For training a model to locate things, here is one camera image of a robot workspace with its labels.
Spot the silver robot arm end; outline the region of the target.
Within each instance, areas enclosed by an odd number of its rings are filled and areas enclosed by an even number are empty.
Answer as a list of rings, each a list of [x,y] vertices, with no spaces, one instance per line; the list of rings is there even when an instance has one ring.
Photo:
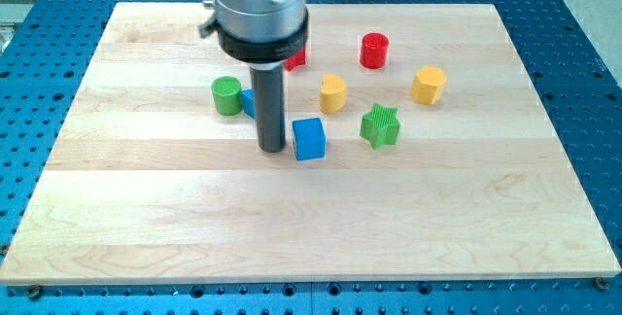
[[[199,35],[218,35],[231,57],[263,64],[286,60],[301,51],[308,36],[305,0],[202,0],[213,14],[198,26]]]

